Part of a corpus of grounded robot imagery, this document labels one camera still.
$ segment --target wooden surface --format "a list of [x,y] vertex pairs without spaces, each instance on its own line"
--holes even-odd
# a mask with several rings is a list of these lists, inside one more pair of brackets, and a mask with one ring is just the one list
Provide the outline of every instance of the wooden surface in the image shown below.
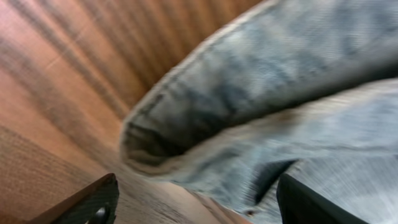
[[108,172],[121,191],[116,223],[243,223],[136,178],[117,143],[153,84],[258,2],[0,1],[0,223],[30,220]]

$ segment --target faded denim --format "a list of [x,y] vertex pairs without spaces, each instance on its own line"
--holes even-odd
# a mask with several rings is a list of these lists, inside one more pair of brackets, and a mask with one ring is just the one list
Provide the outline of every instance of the faded denim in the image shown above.
[[144,97],[121,157],[254,223],[281,223],[283,172],[369,223],[398,223],[397,65],[398,1],[266,1]]

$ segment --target jeans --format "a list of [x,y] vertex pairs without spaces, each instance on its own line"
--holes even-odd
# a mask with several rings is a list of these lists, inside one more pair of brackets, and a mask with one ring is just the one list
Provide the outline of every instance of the jeans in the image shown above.
[[125,119],[136,173],[281,223],[289,173],[398,223],[398,1],[265,1],[172,69]]

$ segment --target wooden panel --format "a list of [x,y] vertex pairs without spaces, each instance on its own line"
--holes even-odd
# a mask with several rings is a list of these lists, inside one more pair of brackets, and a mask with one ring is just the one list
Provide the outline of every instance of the wooden panel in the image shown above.
[[162,75],[258,2],[0,1],[0,223],[30,220],[107,172],[121,191],[116,223],[244,223],[135,177],[118,135]]

